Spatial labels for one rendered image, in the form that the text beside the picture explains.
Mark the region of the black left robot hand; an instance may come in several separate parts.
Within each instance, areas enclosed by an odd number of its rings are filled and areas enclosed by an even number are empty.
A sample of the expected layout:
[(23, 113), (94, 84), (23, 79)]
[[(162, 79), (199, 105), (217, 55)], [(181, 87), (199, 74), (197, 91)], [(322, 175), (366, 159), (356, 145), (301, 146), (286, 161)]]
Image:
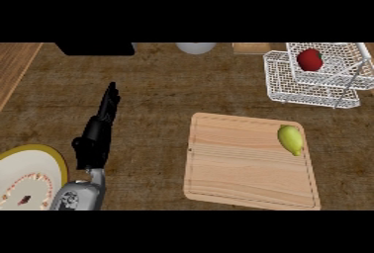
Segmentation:
[(97, 113), (87, 121), (81, 136), (70, 142), (78, 170), (101, 169), (104, 166), (119, 99), (115, 83), (110, 82), (101, 96)]

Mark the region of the wooden cutting board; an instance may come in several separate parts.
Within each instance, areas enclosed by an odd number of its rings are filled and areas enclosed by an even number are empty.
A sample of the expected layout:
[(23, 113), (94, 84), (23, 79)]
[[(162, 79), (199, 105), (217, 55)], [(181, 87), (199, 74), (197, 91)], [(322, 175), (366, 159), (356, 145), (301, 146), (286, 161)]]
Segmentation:
[(189, 199), (268, 210), (319, 209), (310, 154), (282, 147), (283, 121), (190, 117), (183, 192)]

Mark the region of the yellow-green tomato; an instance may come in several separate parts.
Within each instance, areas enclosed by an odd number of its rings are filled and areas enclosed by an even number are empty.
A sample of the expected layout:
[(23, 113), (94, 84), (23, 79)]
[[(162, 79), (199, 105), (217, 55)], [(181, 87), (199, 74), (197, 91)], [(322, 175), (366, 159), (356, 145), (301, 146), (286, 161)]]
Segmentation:
[(292, 153), (292, 155), (299, 156), (304, 146), (304, 140), (294, 126), (280, 125), (277, 129), (277, 140), (283, 148)]

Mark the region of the white plate with gold rim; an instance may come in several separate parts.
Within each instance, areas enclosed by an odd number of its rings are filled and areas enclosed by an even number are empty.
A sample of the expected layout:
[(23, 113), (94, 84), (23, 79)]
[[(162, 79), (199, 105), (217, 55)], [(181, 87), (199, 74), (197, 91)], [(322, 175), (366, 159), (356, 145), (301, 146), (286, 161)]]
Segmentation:
[(42, 144), (20, 145), (0, 154), (0, 211), (47, 211), (66, 183), (58, 152)]

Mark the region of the black appliance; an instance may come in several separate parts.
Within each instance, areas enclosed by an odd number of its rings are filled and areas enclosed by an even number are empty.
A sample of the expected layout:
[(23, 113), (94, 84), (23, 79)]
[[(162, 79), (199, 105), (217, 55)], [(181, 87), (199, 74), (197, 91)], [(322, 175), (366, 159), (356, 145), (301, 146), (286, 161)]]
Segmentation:
[(69, 43), (57, 42), (57, 47), (64, 55), (116, 56), (132, 55), (134, 47), (125, 42), (116, 43)]

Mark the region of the white round bowl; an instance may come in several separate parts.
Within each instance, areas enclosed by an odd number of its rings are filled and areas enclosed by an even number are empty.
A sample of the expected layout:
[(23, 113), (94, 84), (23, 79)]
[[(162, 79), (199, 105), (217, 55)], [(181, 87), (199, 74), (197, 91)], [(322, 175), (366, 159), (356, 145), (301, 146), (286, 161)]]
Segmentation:
[(177, 48), (187, 54), (203, 54), (214, 46), (214, 42), (177, 42)]

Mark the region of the pale wooden block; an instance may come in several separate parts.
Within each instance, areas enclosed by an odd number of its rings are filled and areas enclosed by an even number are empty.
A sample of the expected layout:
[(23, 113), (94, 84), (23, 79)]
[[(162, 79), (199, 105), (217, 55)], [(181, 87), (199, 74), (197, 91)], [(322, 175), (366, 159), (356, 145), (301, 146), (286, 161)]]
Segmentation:
[(264, 54), (271, 50), (267, 42), (234, 42), (231, 48), (237, 54)]

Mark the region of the red bell pepper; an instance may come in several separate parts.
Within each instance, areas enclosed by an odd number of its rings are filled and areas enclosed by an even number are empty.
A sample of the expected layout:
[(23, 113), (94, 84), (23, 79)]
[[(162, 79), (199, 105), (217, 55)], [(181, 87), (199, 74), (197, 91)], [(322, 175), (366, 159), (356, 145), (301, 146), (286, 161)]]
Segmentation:
[(301, 51), (296, 55), (296, 63), (302, 71), (317, 71), (322, 67), (319, 51), (313, 48)]

